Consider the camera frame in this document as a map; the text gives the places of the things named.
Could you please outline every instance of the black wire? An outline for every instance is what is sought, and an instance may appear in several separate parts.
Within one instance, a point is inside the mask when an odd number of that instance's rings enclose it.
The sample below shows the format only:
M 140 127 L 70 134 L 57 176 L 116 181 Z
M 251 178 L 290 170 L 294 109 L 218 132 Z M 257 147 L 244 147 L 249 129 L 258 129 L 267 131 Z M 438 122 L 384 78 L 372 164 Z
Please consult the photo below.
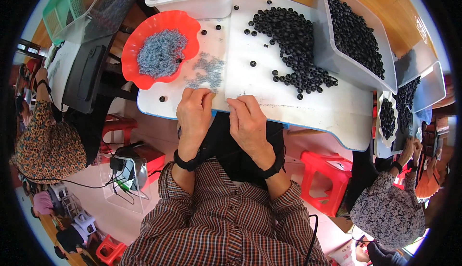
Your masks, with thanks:
M 303 266 L 307 266 L 308 265 L 308 262 L 309 262 L 309 257 L 311 256 L 311 252 L 313 251 L 313 246 L 315 245 L 315 240 L 316 240 L 316 233 L 317 233 L 317 215 L 316 214 L 313 214 L 313 215 L 310 215 L 310 217 L 315 217 L 316 218 L 316 221 L 315 221 L 315 229 L 313 231 L 313 238 L 311 239 L 311 244 L 309 245 L 309 249 L 308 249 L 308 254 L 306 255 L 306 258 L 305 258 L 305 262 L 303 263 Z

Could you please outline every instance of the green plastic basket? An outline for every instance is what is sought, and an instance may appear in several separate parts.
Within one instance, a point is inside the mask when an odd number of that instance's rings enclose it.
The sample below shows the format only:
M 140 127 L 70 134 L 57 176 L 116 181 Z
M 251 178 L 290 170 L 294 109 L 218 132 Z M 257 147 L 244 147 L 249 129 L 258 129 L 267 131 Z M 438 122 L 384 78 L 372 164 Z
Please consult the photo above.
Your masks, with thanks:
M 49 0 L 43 9 L 42 17 L 51 41 L 56 45 L 60 44 L 62 40 L 53 36 L 84 12 L 82 0 Z

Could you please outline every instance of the red scalloped dish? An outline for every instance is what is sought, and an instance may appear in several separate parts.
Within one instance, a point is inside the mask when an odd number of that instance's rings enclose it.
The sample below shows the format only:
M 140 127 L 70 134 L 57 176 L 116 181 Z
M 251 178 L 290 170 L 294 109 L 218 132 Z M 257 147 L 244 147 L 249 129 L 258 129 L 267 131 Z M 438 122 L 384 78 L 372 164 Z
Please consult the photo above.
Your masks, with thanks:
M 183 61 L 178 66 L 178 70 L 170 77 L 153 78 L 149 75 L 140 74 L 140 68 L 136 59 L 145 40 L 165 29 L 178 29 L 188 39 L 188 43 L 183 50 Z M 127 81 L 133 81 L 141 90 L 149 90 L 157 82 L 170 83 L 174 81 L 180 75 L 183 63 L 192 59 L 199 52 L 199 40 L 197 39 L 199 31 L 199 22 L 183 11 L 161 12 L 147 18 L 130 35 L 123 48 L 122 73 L 124 78 Z

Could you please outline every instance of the plaid shirt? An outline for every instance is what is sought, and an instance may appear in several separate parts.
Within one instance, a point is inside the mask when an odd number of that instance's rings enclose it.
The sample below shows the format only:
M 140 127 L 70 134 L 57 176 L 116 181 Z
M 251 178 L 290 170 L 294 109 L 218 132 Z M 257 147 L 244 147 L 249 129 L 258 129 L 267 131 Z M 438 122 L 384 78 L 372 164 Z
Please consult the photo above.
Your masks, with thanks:
M 313 230 L 294 182 L 279 198 L 248 182 L 237 188 L 216 159 L 195 171 L 191 196 L 159 177 L 159 203 L 121 265 L 303 265 Z M 309 265 L 329 265 L 316 239 Z

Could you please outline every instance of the white work board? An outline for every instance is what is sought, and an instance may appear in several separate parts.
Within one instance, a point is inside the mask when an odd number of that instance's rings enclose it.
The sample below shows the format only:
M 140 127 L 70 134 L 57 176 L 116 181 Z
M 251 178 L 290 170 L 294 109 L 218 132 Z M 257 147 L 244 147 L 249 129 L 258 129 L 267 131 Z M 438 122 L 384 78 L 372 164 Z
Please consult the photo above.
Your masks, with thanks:
M 269 120 L 297 125 L 329 132 L 348 149 L 364 151 L 369 145 L 372 128 L 372 92 L 360 90 L 339 79 L 337 87 L 327 88 L 324 92 L 304 95 L 297 100 L 297 91 L 293 86 L 275 83 L 272 70 L 289 73 L 279 57 L 279 46 L 269 45 L 269 38 L 262 33 L 257 37 L 245 35 L 244 29 L 253 30 L 248 22 L 258 9 L 274 7 L 293 8 L 311 17 L 311 8 L 290 0 L 233 0 L 239 10 L 232 10 L 224 19 L 199 20 L 201 30 L 207 35 L 198 34 L 199 53 L 205 52 L 217 56 L 226 62 L 222 72 L 223 84 L 218 89 L 212 108 L 229 111 L 227 97 L 253 94 L 260 103 L 263 113 Z M 141 112 L 169 119 L 176 119 L 176 107 L 186 86 L 185 78 L 195 77 L 198 70 L 192 67 L 200 56 L 183 65 L 180 76 L 171 83 L 155 83 L 149 90 L 140 90 L 138 108 Z M 250 61 L 257 66 L 251 67 Z M 166 97 L 160 102 L 159 97 Z

